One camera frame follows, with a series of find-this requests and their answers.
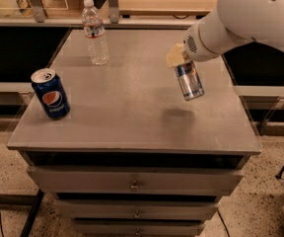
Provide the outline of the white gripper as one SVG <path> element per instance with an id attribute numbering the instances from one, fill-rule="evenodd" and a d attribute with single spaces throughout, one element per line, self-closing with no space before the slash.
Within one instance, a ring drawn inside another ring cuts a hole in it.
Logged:
<path id="1" fill-rule="evenodd" d="M 204 62 L 218 57 L 217 53 L 209 50 L 203 43 L 200 33 L 200 22 L 196 21 L 183 35 L 183 44 L 175 44 L 165 60 L 169 68 L 176 67 L 189 61 Z"/>

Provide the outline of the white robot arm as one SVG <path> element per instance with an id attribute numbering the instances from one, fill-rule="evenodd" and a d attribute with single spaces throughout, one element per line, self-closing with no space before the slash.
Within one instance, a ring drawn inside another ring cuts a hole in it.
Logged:
<path id="1" fill-rule="evenodd" d="M 284 52 L 284 0 L 217 0 L 166 56 L 170 67 L 203 62 L 250 42 Z"/>

